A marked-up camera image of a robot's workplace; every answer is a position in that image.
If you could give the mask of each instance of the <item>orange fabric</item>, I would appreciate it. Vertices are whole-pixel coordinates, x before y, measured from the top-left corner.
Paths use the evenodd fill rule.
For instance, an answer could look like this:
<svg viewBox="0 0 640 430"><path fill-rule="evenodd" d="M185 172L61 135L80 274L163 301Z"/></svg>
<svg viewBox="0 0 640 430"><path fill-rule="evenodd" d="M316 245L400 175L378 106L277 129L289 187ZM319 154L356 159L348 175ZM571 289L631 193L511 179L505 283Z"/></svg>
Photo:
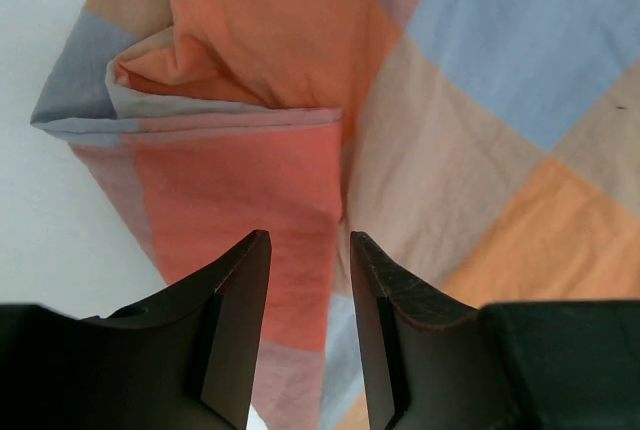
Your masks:
<svg viewBox="0 0 640 430"><path fill-rule="evenodd" d="M341 216L340 124L161 144L122 139L135 151L165 280L266 228L273 254L262 338L324 352Z"/></svg>
<svg viewBox="0 0 640 430"><path fill-rule="evenodd" d="M442 290L487 302L640 296L640 222L548 158Z"/></svg>
<svg viewBox="0 0 640 430"><path fill-rule="evenodd" d="M342 107L347 136L401 34L375 0L171 4L175 47L120 62L119 81L146 93L269 108Z"/></svg>
<svg viewBox="0 0 640 430"><path fill-rule="evenodd" d="M370 428L367 396L363 390L334 430L369 430Z"/></svg>

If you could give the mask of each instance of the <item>blue fabric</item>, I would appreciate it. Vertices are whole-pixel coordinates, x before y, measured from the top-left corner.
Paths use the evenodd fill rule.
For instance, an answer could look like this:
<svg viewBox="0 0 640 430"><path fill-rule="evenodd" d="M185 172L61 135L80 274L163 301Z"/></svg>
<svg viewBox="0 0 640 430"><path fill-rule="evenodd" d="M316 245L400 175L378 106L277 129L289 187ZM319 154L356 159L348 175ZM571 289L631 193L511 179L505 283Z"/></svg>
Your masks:
<svg viewBox="0 0 640 430"><path fill-rule="evenodd" d="M107 64L138 39L82 11L40 95L31 123L70 117L116 118L104 79Z"/></svg>
<svg viewBox="0 0 640 430"><path fill-rule="evenodd" d="M640 57L640 0L421 0L408 32L456 86L550 151Z"/></svg>

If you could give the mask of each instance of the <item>crumpled cloth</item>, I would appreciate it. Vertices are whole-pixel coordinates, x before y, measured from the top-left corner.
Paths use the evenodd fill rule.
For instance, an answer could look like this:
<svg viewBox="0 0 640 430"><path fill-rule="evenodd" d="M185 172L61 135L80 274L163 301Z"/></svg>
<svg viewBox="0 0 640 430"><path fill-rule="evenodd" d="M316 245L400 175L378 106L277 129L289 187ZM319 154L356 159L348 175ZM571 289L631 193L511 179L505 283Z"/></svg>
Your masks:
<svg viewBox="0 0 640 430"><path fill-rule="evenodd" d="M639 58L640 0L87 0L32 123L169 284L269 230L252 403L360 428L352 230L471 305L640 294Z"/></svg>

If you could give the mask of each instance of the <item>white background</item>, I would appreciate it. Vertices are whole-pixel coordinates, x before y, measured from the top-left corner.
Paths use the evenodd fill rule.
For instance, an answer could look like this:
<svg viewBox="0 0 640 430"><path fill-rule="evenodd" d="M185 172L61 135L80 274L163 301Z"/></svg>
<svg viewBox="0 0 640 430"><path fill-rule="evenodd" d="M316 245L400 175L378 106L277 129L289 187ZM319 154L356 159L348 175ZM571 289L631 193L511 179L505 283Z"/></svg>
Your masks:
<svg viewBox="0 0 640 430"><path fill-rule="evenodd" d="M163 281L67 145L29 126L85 0L0 0L0 303L106 316Z"/></svg>

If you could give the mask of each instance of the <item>cloth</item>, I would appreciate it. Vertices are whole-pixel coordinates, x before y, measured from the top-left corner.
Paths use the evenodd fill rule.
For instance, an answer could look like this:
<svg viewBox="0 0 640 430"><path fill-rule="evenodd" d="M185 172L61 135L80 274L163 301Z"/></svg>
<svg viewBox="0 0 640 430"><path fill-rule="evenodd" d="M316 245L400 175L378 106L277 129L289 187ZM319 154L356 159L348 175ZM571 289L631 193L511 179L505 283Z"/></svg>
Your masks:
<svg viewBox="0 0 640 430"><path fill-rule="evenodd" d="M252 403L345 428L353 230L471 305L640 295L639 59L639 0L87 0L32 122L168 283L269 230Z"/></svg>

